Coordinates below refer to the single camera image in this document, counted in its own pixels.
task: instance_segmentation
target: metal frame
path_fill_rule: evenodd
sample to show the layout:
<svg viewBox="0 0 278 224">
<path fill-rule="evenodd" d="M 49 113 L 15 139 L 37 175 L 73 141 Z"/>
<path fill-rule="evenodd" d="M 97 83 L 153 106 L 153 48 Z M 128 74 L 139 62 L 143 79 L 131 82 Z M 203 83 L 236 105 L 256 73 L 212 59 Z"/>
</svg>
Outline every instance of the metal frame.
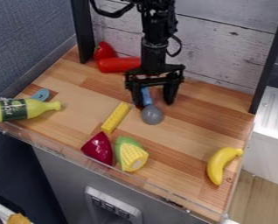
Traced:
<svg viewBox="0 0 278 224">
<path fill-rule="evenodd" d="M 94 29 L 88 0 L 71 0 L 73 22 L 78 41 L 80 63 L 85 64 L 94 55 Z"/>
<path fill-rule="evenodd" d="M 266 64 L 262 71 L 260 81 L 255 90 L 254 98 L 252 100 L 252 103 L 251 103 L 251 106 L 249 109 L 249 113 L 251 113 L 251 114 L 255 114 L 258 107 L 260 106 L 261 98 L 265 92 L 266 86 L 268 85 L 268 79 L 272 72 L 274 64 L 276 62 L 277 56 L 278 56 L 278 28 L 277 28 L 277 32 L 275 34 L 275 38 L 273 40 L 273 44 L 271 45 L 271 49 L 268 54 Z"/>
</svg>

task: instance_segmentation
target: yellow bottle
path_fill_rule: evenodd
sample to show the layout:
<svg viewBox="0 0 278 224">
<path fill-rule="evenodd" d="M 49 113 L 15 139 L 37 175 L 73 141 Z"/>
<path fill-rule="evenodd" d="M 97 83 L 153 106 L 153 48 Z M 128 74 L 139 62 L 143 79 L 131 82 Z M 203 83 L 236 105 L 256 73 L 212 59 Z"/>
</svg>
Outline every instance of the yellow bottle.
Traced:
<svg viewBox="0 0 278 224">
<path fill-rule="evenodd" d="M 40 116 L 47 110 L 61 110 L 61 102 L 42 102 L 35 99 L 0 99 L 0 123 Z"/>
</svg>

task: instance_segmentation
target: toy banana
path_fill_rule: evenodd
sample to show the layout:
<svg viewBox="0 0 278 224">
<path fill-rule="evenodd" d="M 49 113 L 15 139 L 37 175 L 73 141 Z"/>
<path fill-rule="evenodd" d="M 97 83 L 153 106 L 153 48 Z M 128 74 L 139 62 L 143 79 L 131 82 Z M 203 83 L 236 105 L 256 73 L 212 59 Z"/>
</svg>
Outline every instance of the toy banana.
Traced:
<svg viewBox="0 0 278 224">
<path fill-rule="evenodd" d="M 242 149 L 234 149 L 231 147 L 226 147 L 217 151 L 207 164 L 206 170 L 210 180 L 216 186 L 219 186 L 222 183 L 224 166 L 236 156 L 241 155 L 243 155 Z"/>
</svg>

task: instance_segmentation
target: wooden tray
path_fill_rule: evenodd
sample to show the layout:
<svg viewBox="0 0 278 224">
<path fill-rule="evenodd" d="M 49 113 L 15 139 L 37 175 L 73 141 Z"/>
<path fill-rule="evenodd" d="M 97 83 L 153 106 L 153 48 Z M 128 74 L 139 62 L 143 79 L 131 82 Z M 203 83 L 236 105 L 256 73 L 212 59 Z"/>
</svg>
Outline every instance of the wooden tray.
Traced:
<svg viewBox="0 0 278 224">
<path fill-rule="evenodd" d="M 95 162 L 72 153 L 71 149 L 80 152 L 80 147 L 101 131 L 102 123 L 119 102 L 131 103 L 123 80 L 122 74 L 100 73 L 93 62 L 81 65 L 74 47 L 17 96 L 29 97 L 40 88 L 48 88 L 52 93 L 49 100 L 61 100 L 63 111 L 46 112 L 12 125 L 28 130 L 28 135 L 21 134 L 22 140 L 52 148 L 64 157 L 78 155 L 80 164 L 90 168 Z M 148 163 L 132 176 L 109 168 L 104 173 L 219 221 L 231 198 L 240 158 L 225 168 L 221 186 L 215 186 L 207 177 L 206 162 L 222 147 L 244 148 L 254 119 L 247 113 L 252 96 L 187 80 L 181 85 L 175 103 L 166 106 L 161 91 L 153 88 L 151 94 L 154 103 L 165 113 L 162 123 L 145 124 L 140 111 L 133 107 L 109 135 L 112 143 L 119 135 L 140 142 L 149 152 Z M 0 130 L 7 125 L 0 124 Z M 50 140 L 61 147 L 56 149 Z M 141 184 L 134 184 L 132 177 L 142 180 Z"/>
</svg>

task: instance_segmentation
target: red pepper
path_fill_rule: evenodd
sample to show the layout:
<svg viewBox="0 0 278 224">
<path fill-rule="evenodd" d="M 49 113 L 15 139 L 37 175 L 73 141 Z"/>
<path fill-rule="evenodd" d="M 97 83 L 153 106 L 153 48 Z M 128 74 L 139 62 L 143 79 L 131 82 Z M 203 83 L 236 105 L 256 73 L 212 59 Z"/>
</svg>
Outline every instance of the red pepper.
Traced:
<svg viewBox="0 0 278 224">
<path fill-rule="evenodd" d="M 138 68 L 141 65 L 140 58 L 112 58 L 100 59 L 97 66 L 103 73 L 120 73 Z"/>
<path fill-rule="evenodd" d="M 117 58 L 117 54 L 113 47 L 105 41 L 101 41 L 99 45 L 95 48 L 94 59 L 108 59 L 108 58 Z"/>
</svg>

